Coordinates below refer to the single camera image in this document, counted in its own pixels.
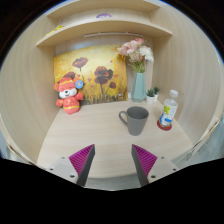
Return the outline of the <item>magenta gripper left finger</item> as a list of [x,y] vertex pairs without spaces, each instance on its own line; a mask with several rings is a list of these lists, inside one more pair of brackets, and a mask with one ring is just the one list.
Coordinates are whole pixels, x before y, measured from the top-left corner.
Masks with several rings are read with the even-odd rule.
[[89,145],[78,152],[61,156],[47,171],[79,186],[84,186],[95,156],[95,145]]

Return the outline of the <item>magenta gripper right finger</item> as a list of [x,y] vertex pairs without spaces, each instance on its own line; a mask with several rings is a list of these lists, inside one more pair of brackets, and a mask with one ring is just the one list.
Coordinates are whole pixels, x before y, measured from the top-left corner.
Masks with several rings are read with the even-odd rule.
[[141,186],[178,171],[166,157],[154,155],[140,146],[132,145],[131,154]]

